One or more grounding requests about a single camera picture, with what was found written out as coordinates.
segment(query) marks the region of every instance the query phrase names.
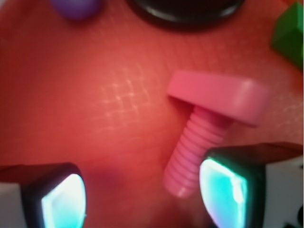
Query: red fabric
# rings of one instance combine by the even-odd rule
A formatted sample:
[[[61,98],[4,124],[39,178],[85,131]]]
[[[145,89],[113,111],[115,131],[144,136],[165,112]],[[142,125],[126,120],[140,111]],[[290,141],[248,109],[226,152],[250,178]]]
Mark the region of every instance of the red fabric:
[[[86,227],[206,227],[200,194],[162,184],[193,106],[169,98],[175,70],[235,74],[271,87],[259,128],[234,124],[225,145],[303,141],[303,75],[270,46],[287,5],[246,0],[198,32],[153,26],[124,0],[72,23],[47,0],[0,11],[0,165],[74,162],[87,189]]]

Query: glowing light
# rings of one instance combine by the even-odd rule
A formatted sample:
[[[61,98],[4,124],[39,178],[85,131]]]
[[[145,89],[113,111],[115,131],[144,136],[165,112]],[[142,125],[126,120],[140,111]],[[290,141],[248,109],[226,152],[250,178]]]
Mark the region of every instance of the glowing light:
[[[205,207],[219,228],[245,227],[247,181],[213,159],[200,166],[199,184]]]
[[[86,190],[82,178],[71,174],[42,198],[45,228],[80,228],[86,216]]]

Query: screw thread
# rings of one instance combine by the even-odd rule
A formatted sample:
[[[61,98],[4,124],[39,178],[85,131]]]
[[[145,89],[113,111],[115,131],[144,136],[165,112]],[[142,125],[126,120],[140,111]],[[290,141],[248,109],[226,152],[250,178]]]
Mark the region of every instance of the screw thread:
[[[232,121],[219,114],[195,107],[167,164],[165,188],[186,198],[199,187],[199,169],[206,150],[218,146]]]

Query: green block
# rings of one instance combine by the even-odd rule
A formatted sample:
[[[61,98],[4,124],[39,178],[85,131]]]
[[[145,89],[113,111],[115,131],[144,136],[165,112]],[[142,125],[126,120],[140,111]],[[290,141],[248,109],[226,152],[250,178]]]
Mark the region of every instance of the green block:
[[[291,5],[277,20],[272,47],[303,69],[303,6]]]

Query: black rim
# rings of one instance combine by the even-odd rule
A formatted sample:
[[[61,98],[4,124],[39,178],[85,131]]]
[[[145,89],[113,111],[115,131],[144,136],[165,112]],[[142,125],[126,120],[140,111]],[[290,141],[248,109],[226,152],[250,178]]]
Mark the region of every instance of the black rim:
[[[141,14],[177,24],[204,24],[233,14],[245,0],[128,0]]]
[[[81,176],[80,170],[74,164],[60,164],[37,181],[25,187],[21,186],[22,204],[28,227],[44,227],[42,198],[73,173]]]

